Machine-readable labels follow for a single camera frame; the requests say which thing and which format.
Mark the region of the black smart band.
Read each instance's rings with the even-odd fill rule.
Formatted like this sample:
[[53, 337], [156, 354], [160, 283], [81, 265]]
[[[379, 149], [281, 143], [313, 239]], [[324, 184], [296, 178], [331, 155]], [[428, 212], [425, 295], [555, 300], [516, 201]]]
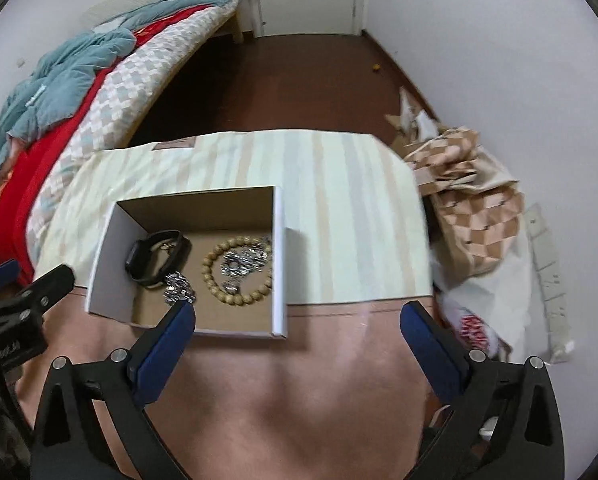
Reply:
[[125, 258], [126, 275], [143, 288], [162, 286], [165, 278], [179, 271], [192, 243], [179, 230], [163, 230], [136, 240]]

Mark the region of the red bed cover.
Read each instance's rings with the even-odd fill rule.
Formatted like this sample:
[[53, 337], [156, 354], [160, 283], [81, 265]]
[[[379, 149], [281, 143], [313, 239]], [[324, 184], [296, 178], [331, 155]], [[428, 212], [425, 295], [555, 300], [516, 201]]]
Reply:
[[[171, 23], [180, 20], [184, 18], [184, 11], [178, 11], [168, 18], [160, 18], [157, 22], [166, 20]], [[144, 32], [142, 29], [146, 26], [149, 25], [134, 32], [138, 43], [133, 52], [156, 33], [155, 30]], [[66, 147], [92, 104], [102, 80], [121, 61], [96, 76], [93, 88], [90, 88], [72, 118], [56, 125], [28, 148], [16, 151], [16, 158], [7, 163], [4, 177], [0, 179], [0, 264], [9, 259], [16, 260], [19, 265], [17, 282], [21, 285], [30, 284], [35, 274], [36, 265], [31, 263], [26, 250], [26, 218], [41, 188], [42, 170], [52, 164]]]

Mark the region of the red white plastic bag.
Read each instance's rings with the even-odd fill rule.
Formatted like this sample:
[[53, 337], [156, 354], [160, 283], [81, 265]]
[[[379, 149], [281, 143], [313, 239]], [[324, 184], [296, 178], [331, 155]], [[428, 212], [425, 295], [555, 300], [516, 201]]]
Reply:
[[465, 348], [481, 350], [495, 361], [508, 361], [509, 352], [506, 344], [482, 318], [463, 307], [446, 292], [437, 290], [434, 299], [440, 323], [450, 330]]

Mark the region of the white power strip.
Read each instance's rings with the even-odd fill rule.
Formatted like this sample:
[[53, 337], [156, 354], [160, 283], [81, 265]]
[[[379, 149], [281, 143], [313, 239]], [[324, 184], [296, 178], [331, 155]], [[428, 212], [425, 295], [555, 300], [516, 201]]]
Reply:
[[529, 349], [549, 364], [571, 360], [574, 342], [568, 319], [567, 289], [552, 230], [539, 203], [524, 212], [532, 257]]

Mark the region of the blue quilt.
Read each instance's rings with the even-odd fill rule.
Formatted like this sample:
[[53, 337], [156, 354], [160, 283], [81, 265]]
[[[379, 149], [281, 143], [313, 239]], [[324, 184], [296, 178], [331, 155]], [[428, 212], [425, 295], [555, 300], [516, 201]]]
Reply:
[[96, 76], [130, 55], [142, 26], [194, 6], [224, 6], [230, 0], [159, 0], [121, 13], [106, 32], [82, 32], [37, 62], [32, 74], [8, 94], [0, 110], [0, 179], [7, 163], [72, 118]]

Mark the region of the checkered beige cloth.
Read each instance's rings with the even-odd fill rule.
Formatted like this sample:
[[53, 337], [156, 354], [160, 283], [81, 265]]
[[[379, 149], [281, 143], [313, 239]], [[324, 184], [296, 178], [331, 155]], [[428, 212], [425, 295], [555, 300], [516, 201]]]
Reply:
[[518, 181], [480, 144], [479, 133], [448, 128], [419, 142], [404, 160], [428, 197], [458, 278], [493, 271], [521, 228]]

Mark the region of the white cardboard box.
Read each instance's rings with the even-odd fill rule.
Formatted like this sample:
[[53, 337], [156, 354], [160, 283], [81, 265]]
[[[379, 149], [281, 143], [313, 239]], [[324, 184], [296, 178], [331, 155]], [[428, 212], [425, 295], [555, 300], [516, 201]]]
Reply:
[[[133, 243], [179, 230], [192, 243], [184, 266], [162, 286], [143, 288], [124, 269]], [[118, 200], [109, 209], [90, 269], [85, 310], [153, 328], [177, 287], [196, 295], [197, 333], [285, 338], [286, 222], [278, 186], [224, 188]]]

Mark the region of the checkered bed sheet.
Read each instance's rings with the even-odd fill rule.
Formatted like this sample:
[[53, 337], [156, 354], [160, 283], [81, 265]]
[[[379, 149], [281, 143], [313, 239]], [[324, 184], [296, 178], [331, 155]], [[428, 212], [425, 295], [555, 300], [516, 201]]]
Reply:
[[41, 188], [26, 218], [26, 250], [35, 266], [52, 217], [78, 170], [95, 154], [128, 145], [142, 118], [189, 58], [218, 30], [236, 18], [239, 0], [184, 18], [144, 27], [155, 30], [102, 80], [78, 128], [56, 160], [42, 170]]

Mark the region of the torn cardboard pieces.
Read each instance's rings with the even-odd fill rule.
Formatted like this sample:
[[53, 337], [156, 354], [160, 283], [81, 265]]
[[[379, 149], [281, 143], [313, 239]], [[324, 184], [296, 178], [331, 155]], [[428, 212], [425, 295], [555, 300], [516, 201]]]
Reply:
[[436, 122], [404, 87], [399, 88], [400, 111], [398, 114], [385, 114], [384, 119], [395, 131], [395, 141], [399, 145], [425, 142], [440, 134]]

